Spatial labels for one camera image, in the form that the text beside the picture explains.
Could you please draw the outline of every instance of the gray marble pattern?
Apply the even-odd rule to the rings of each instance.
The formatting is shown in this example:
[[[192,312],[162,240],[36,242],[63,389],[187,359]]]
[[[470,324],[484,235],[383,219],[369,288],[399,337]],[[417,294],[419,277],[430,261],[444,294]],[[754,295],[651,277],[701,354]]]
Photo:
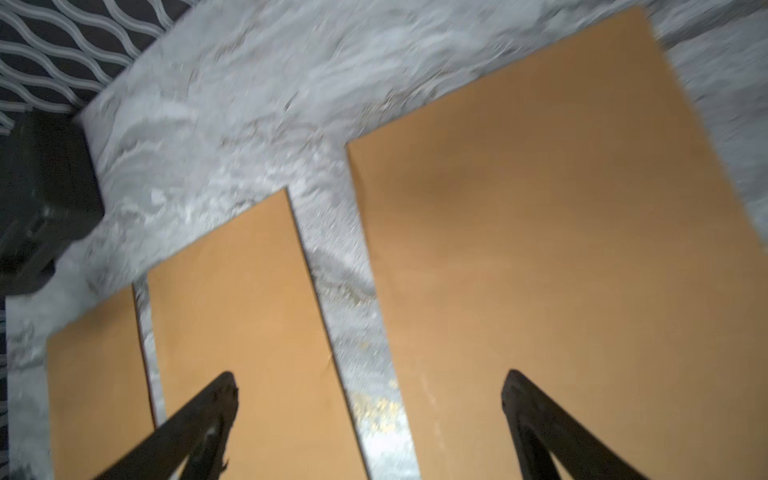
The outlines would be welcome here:
[[[79,117],[107,215],[8,300],[14,476],[52,478],[45,339],[288,186],[371,477],[418,478],[344,145],[634,3],[203,0]],[[768,5],[641,3],[768,240]]]

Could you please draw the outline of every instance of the black wavy patterned fabric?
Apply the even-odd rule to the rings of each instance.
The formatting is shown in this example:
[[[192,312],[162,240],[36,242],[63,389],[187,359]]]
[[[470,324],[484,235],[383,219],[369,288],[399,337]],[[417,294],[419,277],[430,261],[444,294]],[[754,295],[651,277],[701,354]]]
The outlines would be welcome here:
[[[84,107],[197,0],[0,0],[0,134]]]

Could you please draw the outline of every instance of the white marble countertop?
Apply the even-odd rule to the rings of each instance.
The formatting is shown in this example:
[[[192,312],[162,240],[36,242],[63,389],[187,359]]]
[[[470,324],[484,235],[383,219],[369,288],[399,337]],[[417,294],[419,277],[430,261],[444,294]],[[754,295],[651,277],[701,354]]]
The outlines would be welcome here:
[[[288,186],[369,472],[418,478],[344,145],[634,3],[204,0],[80,117],[107,215],[8,300],[14,477],[52,478],[47,336]],[[768,240],[768,5],[640,3]]]

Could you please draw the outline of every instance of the brown cardboard panel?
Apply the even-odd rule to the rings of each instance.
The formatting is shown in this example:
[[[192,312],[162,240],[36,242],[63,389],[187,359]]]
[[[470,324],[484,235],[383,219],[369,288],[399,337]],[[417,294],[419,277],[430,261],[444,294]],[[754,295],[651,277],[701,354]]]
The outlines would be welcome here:
[[[520,369],[651,478],[768,469],[768,265],[631,9],[348,147],[425,480],[519,478]]]
[[[222,478],[366,477],[285,191],[153,268],[149,290],[169,415],[235,375]]]
[[[130,287],[48,339],[48,399],[56,480],[91,480],[153,432]]]

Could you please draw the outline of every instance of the black object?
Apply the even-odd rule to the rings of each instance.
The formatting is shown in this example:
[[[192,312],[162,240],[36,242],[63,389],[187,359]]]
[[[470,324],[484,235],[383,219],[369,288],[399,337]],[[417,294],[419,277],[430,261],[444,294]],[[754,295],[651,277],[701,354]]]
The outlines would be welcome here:
[[[224,372],[96,480],[167,480],[184,459],[180,480],[216,480],[237,405],[235,377]]]
[[[647,480],[518,370],[507,375],[502,408],[523,480],[560,480],[550,452],[574,480]]]
[[[5,343],[5,298],[0,296],[0,368],[6,371],[0,375],[0,415],[8,414],[8,355],[7,345]],[[10,470],[10,459],[8,458],[8,422],[0,424],[0,478],[8,477]]]
[[[82,130],[66,114],[19,117],[0,151],[0,296],[42,288],[103,216]]]

